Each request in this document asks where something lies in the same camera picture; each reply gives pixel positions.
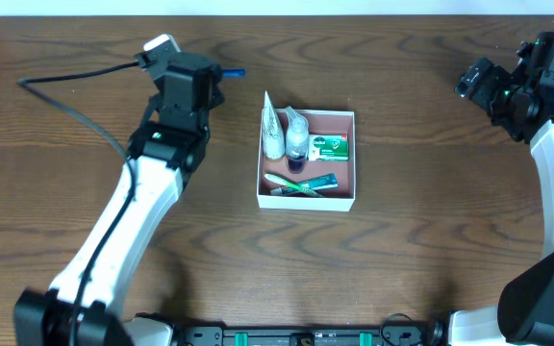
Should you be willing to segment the blue disposable razor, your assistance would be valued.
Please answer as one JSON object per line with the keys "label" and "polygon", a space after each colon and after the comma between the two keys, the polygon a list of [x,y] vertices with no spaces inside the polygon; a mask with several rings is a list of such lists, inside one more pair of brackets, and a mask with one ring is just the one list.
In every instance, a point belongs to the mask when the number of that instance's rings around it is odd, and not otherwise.
{"label": "blue disposable razor", "polygon": [[223,69],[222,75],[224,78],[237,78],[246,75],[245,69]]}

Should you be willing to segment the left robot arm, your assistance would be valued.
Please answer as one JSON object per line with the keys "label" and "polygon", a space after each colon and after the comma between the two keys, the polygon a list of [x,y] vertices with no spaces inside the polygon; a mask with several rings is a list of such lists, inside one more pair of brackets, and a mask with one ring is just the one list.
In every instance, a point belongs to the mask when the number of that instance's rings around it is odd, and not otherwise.
{"label": "left robot arm", "polygon": [[19,345],[179,345],[182,334],[155,314],[121,319],[125,295],[157,226],[204,159],[209,112],[223,72],[206,56],[153,49],[134,64],[158,88],[122,147],[113,196],[74,259],[44,292],[25,290],[13,310]]}

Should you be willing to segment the clear pump bottle dark liquid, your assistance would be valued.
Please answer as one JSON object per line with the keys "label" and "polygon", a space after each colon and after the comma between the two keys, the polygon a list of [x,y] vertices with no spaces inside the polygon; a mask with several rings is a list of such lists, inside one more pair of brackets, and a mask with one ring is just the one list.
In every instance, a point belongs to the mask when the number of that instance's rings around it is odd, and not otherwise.
{"label": "clear pump bottle dark liquid", "polygon": [[285,108],[289,124],[286,131],[286,156],[292,174],[301,173],[308,159],[309,123],[292,107]]}

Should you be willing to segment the green white toothbrush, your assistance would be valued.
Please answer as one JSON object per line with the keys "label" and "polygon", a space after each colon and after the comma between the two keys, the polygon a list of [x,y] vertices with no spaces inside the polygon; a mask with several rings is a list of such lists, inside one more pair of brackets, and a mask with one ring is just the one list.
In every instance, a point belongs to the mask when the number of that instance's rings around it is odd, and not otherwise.
{"label": "green white toothbrush", "polygon": [[285,195],[288,191],[290,191],[292,193],[302,193],[302,194],[305,194],[307,196],[311,196],[311,197],[315,197],[315,198],[323,198],[323,195],[317,193],[316,191],[312,190],[311,188],[308,188],[308,187],[305,187],[305,186],[302,186],[302,185],[298,185],[296,183],[292,183],[292,182],[290,182],[290,181],[286,180],[285,178],[282,178],[278,175],[265,173],[264,177],[268,181],[270,181],[274,184],[280,185],[280,187],[275,188],[271,191],[271,194],[273,196]]}

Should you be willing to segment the green Dettol soap box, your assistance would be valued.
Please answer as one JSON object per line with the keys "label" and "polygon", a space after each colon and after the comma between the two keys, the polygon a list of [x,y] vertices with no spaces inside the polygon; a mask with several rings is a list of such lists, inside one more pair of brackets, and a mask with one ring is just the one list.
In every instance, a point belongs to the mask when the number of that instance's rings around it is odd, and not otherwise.
{"label": "green Dettol soap box", "polygon": [[310,135],[309,161],[348,161],[347,135]]}

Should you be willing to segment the white Pantene tube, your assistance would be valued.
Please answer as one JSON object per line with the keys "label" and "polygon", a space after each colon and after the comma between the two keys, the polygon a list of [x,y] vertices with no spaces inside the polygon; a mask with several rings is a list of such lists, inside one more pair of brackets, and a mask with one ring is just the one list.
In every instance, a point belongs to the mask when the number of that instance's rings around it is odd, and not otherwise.
{"label": "white Pantene tube", "polygon": [[264,155],[269,160],[279,160],[285,155],[283,128],[267,91],[264,93],[262,110],[262,146]]}

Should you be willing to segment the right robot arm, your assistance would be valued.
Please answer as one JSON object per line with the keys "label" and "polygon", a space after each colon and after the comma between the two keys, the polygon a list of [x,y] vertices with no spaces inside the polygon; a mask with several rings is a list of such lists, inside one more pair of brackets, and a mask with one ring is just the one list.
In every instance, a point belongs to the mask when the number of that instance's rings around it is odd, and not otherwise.
{"label": "right robot arm", "polygon": [[521,60],[509,73],[481,58],[456,87],[492,124],[529,144],[541,184],[544,237],[541,260],[509,282],[496,305],[450,315],[450,345],[554,345],[554,86],[529,87],[530,64]]}

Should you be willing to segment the green white toothpaste tube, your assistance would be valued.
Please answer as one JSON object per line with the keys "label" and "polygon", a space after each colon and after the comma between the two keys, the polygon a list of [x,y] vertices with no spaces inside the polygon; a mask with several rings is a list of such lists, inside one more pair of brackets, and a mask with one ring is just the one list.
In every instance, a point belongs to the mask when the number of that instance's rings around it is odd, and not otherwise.
{"label": "green white toothpaste tube", "polygon": [[[307,181],[298,182],[297,184],[300,185],[301,187],[305,187],[307,189],[311,189],[314,191],[332,189],[332,188],[337,188],[339,186],[336,176],[333,173],[324,175],[321,177],[313,178]],[[301,194],[301,193],[302,193],[301,190],[291,187],[289,185],[283,185],[270,190],[270,194],[273,196],[280,196],[280,195],[288,196],[288,195]]]}

